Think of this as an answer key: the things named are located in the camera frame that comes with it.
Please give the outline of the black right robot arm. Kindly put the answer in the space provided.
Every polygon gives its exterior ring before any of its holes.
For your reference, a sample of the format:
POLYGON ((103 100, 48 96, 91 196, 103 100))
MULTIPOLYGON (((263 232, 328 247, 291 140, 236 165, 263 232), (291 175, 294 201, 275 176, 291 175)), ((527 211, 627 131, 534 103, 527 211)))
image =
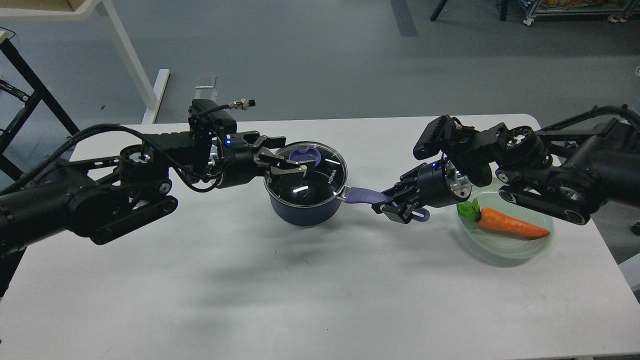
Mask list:
POLYGON ((596 106, 539 130, 499 123, 480 131, 439 116, 413 149, 417 160, 439 160, 400 176, 372 209, 406 224, 423 207, 467 201, 472 186, 498 179, 504 201, 583 225, 608 202, 639 206, 639 125, 626 105, 596 106))

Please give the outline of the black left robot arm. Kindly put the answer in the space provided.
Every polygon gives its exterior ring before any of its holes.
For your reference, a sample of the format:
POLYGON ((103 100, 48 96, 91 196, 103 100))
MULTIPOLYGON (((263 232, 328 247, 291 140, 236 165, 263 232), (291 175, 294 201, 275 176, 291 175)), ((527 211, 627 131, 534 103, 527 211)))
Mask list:
POLYGON ((274 153, 285 145, 283 136, 237 132, 233 121, 192 121, 187 131, 161 134, 116 124, 78 132, 1 191, 1 293, 6 293, 26 248, 34 243, 68 230, 104 245, 173 213, 178 199, 170 195, 170 170, 198 193, 267 175, 301 185, 316 163, 274 153), (125 132, 141 143, 115 156, 60 159, 71 146, 107 132, 125 132))

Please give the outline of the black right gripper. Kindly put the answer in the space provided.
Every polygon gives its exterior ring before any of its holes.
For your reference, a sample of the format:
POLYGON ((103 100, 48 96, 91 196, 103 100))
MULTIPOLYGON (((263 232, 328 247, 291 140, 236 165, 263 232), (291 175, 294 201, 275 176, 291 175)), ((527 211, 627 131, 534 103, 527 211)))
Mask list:
POLYGON ((420 164, 402 174, 392 187, 374 196, 371 207, 377 214, 402 224, 425 223, 430 212, 422 207, 442 208, 466 202, 473 185, 451 161, 420 164), (410 203, 396 199, 410 199, 410 203))

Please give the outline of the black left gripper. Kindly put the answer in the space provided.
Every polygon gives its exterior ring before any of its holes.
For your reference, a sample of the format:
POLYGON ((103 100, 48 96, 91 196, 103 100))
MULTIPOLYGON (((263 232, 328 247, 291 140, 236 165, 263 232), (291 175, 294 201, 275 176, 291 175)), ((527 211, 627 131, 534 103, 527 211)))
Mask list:
POLYGON ((262 173, 258 166, 268 166, 263 174, 266 187, 301 187, 307 173, 306 164, 294 164, 292 168, 276 167, 285 166, 288 160, 272 150, 283 148, 286 141, 285 136, 269 137, 258 131, 230 134, 222 144, 226 163, 217 180, 217 189, 251 182, 262 173))

